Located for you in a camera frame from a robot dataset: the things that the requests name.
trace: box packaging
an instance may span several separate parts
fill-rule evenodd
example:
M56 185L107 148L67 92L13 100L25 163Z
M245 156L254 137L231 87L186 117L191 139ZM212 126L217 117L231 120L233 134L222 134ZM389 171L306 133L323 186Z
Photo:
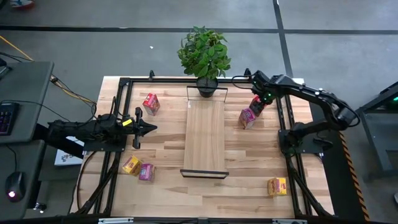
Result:
M157 110L159 110L160 108L160 103L157 99L156 94L154 93L149 93L147 98L145 98L144 102L142 103L142 105L144 106L147 113L152 116L155 116Z
M243 125L243 129L249 129L253 126L256 116L250 108L243 109L239 116L239 121Z
M155 177L155 166L152 164L141 165L141 171L139 173L140 180L153 181Z
M142 162L135 156L131 156L123 165L123 170L131 175L137 176L141 170Z
M268 180L269 195L286 195L286 178L276 177Z
M261 103L259 96L256 95L251 101L249 108L253 111L254 115L258 117L266 106L267 105L264 103Z

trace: keyboard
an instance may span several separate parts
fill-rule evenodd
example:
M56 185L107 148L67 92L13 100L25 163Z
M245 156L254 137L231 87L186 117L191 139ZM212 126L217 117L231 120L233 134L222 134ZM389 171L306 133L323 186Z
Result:
M0 105L0 136L11 134L12 125L17 117L18 103L2 103Z

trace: gray floor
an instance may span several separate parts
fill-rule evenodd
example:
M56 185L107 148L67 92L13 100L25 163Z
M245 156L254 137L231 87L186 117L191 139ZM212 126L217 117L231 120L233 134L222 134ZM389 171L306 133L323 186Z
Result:
M194 25L215 28L275 29L272 0L37 0L36 7L0 11L0 24L25 26L173 27ZM398 29L398 1L384 0L279 0L285 29ZM35 60L55 62L54 74L79 94L96 100L105 75L183 75L176 51L183 33L87 33L0 31ZM227 33L233 59L228 76L246 67L268 75L285 73L278 34ZM398 79L398 35L294 35L286 36L294 77L322 87L346 100L354 109ZM2 52L18 55L0 41ZM45 105L69 119L90 116L85 104L50 85ZM43 111L40 122L57 116ZM392 194L398 179L363 182L377 170L362 126L345 131L351 157L371 220L395 223L398 208ZM73 182L54 182L72 192ZM58 199L54 206L61 204ZM67 213L70 199L59 206Z

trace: black plant pot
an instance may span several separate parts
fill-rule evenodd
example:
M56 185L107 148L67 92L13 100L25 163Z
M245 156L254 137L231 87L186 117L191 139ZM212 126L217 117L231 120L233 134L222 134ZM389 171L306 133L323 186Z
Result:
M205 77L200 77L197 79L197 87L199 90L199 93L201 96L205 98L209 98L213 96L214 91L216 91L215 88L218 86L218 80L215 79L209 79Z

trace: wooden table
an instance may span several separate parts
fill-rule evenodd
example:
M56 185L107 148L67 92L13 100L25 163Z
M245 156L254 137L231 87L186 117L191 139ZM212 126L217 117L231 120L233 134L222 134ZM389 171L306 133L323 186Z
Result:
M109 113L112 97L116 96L120 77L104 77L98 98L97 114ZM218 217L218 218L292 218L292 198L288 195L270 197L267 181L287 177L285 158L279 146L280 129L276 103L268 106L251 129L238 123L241 110L247 107L253 94L230 84L224 106L225 166L229 176L224 180L183 178L185 131L187 120L187 84L135 83L131 96L130 114L142 106L149 92L160 101L156 116L144 112L144 121L158 128L141 138L141 149L132 148L132 136L122 153L113 201L113 217ZM224 93L215 93L223 97ZM312 120L307 101L291 97L296 121ZM135 155L156 166L153 183L142 182L121 169L129 156ZM92 194L100 179L104 153L89 161L80 186L81 203ZM319 158L303 154L307 185L324 208L333 213L325 171ZM104 190L102 206L106 204L108 188ZM298 193L304 211L302 194ZM76 198L71 212L76 210Z

